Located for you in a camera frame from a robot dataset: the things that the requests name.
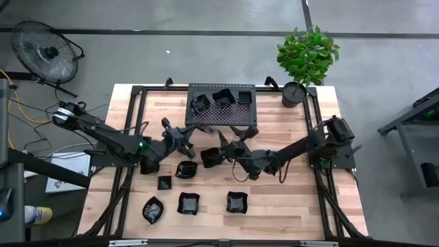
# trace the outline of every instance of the black flower pot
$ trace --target black flower pot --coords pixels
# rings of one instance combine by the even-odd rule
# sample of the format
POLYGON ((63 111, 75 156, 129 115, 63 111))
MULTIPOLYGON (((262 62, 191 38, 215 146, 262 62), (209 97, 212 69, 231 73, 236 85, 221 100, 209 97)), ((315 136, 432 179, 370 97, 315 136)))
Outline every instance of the black flower pot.
POLYGON ((282 105, 293 108, 303 102, 307 96, 307 89, 298 82, 288 82, 283 86, 282 105))
POLYGON ((199 95, 191 100, 191 110, 198 115, 211 107, 211 102, 206 95, 199 95))
POLYGON ((220 108, 231 106, 236 103, 235 97, 233 97, 230 89, 223 89, 219 92, 213 93, 212 98, 220 108))

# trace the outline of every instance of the fan stand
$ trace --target fan stand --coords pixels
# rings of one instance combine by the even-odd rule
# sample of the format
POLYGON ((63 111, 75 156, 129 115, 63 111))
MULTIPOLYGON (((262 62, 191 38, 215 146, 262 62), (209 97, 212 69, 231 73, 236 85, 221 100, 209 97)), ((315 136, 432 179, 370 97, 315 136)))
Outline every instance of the fan stand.
MULTIPOLYGON (((33 82, 36 81, 36 83, 38 83, 38 84, 47 85, 47 86, 50 86, 51 88, 58 89, 59 91, 61 91, 63 93, 71 95, 72 97, 77 97, 76 94, 62 88, 59 84, 52 84, 52 83, 45 82, 44 80, 41 80, 40 78, 36 77, 32 73, 8 72, 8 71, 5 71, 5 73, 9 76, 9 78, 11 80, 25 80, 25 81, 33 81, 33 82)), ((6 79, 4 74, 0 73, 0 79, 6 79)))

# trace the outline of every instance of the fan grille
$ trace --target fan grille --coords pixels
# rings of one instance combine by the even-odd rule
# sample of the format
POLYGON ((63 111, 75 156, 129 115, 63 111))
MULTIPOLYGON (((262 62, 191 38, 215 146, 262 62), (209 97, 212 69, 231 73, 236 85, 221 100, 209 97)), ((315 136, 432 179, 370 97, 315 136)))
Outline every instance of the fan grille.
POLYGON ((64 84, 78 72, 78 57, 70 42, 44 23, 23 21, 15 26, 12 48, 21 64, 46 82, 64 84))

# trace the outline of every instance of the white paper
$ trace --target white paper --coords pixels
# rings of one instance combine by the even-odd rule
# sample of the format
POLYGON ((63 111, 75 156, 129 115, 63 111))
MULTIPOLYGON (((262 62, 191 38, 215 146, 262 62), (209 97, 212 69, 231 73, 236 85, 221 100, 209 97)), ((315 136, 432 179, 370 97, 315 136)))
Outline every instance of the white paper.
MULTIPOLYGON (((62 158, 68 158, 68 159, 60 159, 60 158, 53 158, 52 163, 54 165, 59 165, 63 168, 69 169, 71 171, 77 172, 79 174, 88 176, 88 167, 90 165, 90 156, 84 155, 80 157, 75 158, 69 158, 72 156, 78 156, 84 153, 77 153, 77 152, 70 152, 70 153, 57 153, 54 154, 53 157, 62 156, 62 158)), ((47 179, 47 185, 46 185, 46 193, 56 193, 56 192, 64 192, 64 191, 75 191, 85 189, 81 186, 72 185, 66 182, 62 182, 53 178, 47 179)))

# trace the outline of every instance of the green plant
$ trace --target green plant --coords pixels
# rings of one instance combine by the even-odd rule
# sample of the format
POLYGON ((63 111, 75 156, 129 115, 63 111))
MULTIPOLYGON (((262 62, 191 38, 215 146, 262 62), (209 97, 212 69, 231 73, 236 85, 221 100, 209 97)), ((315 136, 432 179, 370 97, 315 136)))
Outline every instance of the green plant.
POLYGON ((278 44, 279 54, 277 61, 288 72, 294 81, 306 87, 311 82, 321 85, 326 77, 328 67, 338 60, 338 45, 334 45, 333 38, 329 38, 318 26, 311 27, 303 35, 298 35, 297 27, 293 35, 285 37, 283 45, 278 44))

